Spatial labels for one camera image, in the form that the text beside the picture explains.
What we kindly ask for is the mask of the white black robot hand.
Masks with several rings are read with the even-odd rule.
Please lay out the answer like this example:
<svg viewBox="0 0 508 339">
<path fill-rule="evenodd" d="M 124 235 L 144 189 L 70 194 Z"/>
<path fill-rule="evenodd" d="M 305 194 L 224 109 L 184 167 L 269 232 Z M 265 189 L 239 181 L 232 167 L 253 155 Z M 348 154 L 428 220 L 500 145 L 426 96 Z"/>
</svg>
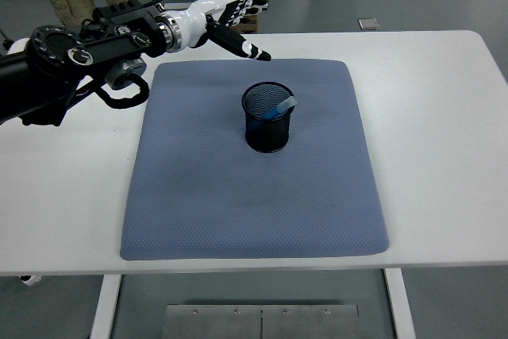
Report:
<svg viewBox="0 0 508 339">
<path fill-rule="evenodd" d="M 198 48 L 210 40 L 235 56 L 269 61 L 268 52 L 233 30 L 247 16 L 268 7 L 268 0 L 198 0 L 183 11 L 171 12 L 171 18 L 180 27 L 184 48 Z"/>
</svg>

